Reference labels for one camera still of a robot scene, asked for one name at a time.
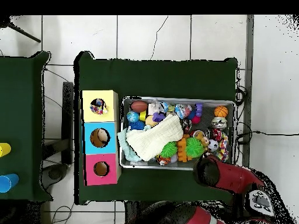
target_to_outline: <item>blue box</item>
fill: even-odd
[[[116,153],[118,150],[116,147],[116,135],[117,135],[117,122],[88,122],[84,123],[85,133],[85,154],[97,155],[105,153]],[[104,129],[105,133],[108,133],[109,139],[107,144],[102,148],[97,148],[91,142],[91,134],[96,129]],[[98,136],[96,132],[93,132],[93,137]]]

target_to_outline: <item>white ball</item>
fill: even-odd
[[[208,145],[208,150],[211,152],[216,151],[219,147],[218,142],[213,139],[210,139],[209,141],[210,141],[210,144]]]

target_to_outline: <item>blue ball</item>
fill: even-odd
[[[139,120],[139,115],[138,115],[138,113],[135,113],[134,111],[129,111],[127,113],[127,119],[128,119],[129,122],[134,123],[134,122],[137,122]]]
[[[192,118],[194,118],[196,112],[195,110],[192,110],[191,113],[187,116],[188,120],[192,120]]]
[[[140,120],[138,120],[136,122],[130,122],[128,125],[131,127],[131,130],[141,130],[142,131],[145,127],[144,122],[142,122]]]

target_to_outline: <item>green table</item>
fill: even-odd
[[[16,173],[19,183],[1,199],[48,201],[40,185],[42,165],[42,74],[49,53],[31,58],[0,57],[0,142],[11,152],[0,157],[0,175]]]
[[[129,61],[93,59],[81,52],[75,70],[75,202],[199,201],[229,202],[226,191],[202,187],[192,171],[125,169],[117,184],[84,186],[79,90],[114,90],[124,96],[175,97],[235,101],[235,58],[225,61]]]

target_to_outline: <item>white cloth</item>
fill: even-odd
[[[144,161],[160,154],[163,147],[172,141],[181,140],[183,130],[177,115],[168,115],[164,120],[147,131],[127,132],[127,142]]]

